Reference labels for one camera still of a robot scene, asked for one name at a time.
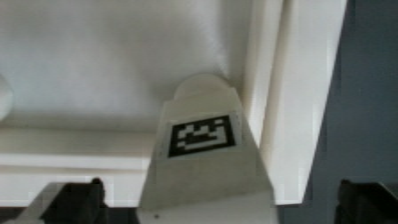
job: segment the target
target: gray wall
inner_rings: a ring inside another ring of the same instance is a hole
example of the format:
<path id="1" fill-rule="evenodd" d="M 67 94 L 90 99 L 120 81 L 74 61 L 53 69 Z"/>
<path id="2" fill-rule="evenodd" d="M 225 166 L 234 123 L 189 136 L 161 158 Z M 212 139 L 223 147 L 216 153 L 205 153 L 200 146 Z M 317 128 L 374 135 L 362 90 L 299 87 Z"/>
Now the gray wall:
<path id="1" fill-rule="evenodd" d="M 398 180 L 398 1 L 351 0 L 305 203 L 282 224 L 333 222 L 342 178 Z"/>

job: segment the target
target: white ceiling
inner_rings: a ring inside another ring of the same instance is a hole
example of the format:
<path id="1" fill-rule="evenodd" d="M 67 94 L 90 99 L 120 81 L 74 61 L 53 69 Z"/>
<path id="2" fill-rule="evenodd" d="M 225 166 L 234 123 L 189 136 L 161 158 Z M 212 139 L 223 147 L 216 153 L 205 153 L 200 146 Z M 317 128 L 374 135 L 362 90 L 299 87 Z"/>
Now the white ceiling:
<path id="1" fill-rule="evenodd" d="M 0 0 L 5 124 L 152 132 L 196 73 L 239 89 L 250 0 Z"/>

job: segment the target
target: white surface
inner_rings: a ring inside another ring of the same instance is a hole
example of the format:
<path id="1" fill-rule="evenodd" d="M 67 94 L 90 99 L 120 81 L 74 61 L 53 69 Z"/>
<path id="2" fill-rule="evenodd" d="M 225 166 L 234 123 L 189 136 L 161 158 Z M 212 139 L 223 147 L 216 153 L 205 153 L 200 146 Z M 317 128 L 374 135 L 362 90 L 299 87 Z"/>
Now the white surface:
<path id="1" fill-rule="evenodd" d="M 145 170 L 154 135 L 0 128 L 0 165 Z"/>
<path id="2" fill-rule="evenodd" d="M 8 115 L 12 109 L 12 90 L 0 75 L 0 122 Z"/>
<path id="3" fill-rule="evenodd" d="M 264 206 L 269 203 L 266 193 L 239 195 L 140 214 L 141 224 L 276 224 L 276 208 Z"/>
<path id="4" fill-rule="evenodd" d="M 255 4 L 266 12 L 259 10 L 255 18 L 276 22 L 282 3 L 257 0 Z M 278 204 L 301 202 L 342 11 L 344 0 L 284 1 L 278 34 L 266 21 L 252 31 L 243 100 L 255 136 L 264 124 L 260 150 Z M 239 86 L 248 12 L 250 1 L 237 0 L 0 0 L 0 74 L 13 91 L 1 126 L 154 132 L 161 103 L 189 75 L 223 74 Z M 257 37 L 269 39 L 260 43 Z M 269 71 L 271 79 L 262 76 Z M 90 161 L 88 167 L 102 166 Z M 24 206 L 28 192 L 33 195 L 47 182 L 88 181 L 93 176 L 108 180 L 109 205 L 134 206 L 143 173 L 5 166 L 0 206 Z"/>
<path id="5" fill-rule="evenodd" d="M 221 115 L 228 115 L 236 144 L 168 157 L 172 125 Z M 234 89 L 223 88 L 168 101 L 159 120 L 136 209 L 140 223 L 276 224 L 271 185 Z"/>
<path id="6" fill-rule="evenodd" d="M 195 74 L 239 86 L 250 0 L 0 0 L 6 125 L 154 132 Z"/>
<path id="7" fill-rule="evenodd" d="M 346 0 L 284 4 L 260 150 L 276 204 L 301 203 Z"/>
<path id="8" fill-rule="evenodd" d="M 253 0 L 241 103 L 259 145 L 284 0 Z"/>
<path id="9" fill-rule="evenodd" d="M 136 207 L 145 173 L 132 170 L 63 169 L 0 166 L 0 206 L 28 206 L 49 182 L 104 184 L 104 202 L 111 207 Z"/>

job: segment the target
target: black square pattern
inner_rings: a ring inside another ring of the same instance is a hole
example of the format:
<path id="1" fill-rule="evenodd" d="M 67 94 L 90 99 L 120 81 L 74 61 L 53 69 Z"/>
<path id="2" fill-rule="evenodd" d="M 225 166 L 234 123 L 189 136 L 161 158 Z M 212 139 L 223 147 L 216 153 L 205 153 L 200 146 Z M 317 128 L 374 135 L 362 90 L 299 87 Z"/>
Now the black square pattern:
<path id="1" fill-rule="evenodd" d="M 168 157 L 236 145 L 228 116 L 172 126 Z"/>

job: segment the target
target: white vertical beam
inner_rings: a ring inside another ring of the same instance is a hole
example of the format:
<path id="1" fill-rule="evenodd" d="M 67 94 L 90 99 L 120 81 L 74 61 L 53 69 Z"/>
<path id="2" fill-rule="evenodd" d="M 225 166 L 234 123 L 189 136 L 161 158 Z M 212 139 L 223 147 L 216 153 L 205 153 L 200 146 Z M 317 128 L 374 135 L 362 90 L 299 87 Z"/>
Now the white vertical beam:
<path id="1" fill-rule="evenodd" d="M 252 23 L 241 101 L 257 144 L 262 131 L 282 2 L 282 0 L 253 0 L 252 2 Z"/>
<path id="2" fill-rule="evenodd" d="M 260 137 L 276 204 L 303 198 L 344 5 L 346 0 L 284 1 Z"/>

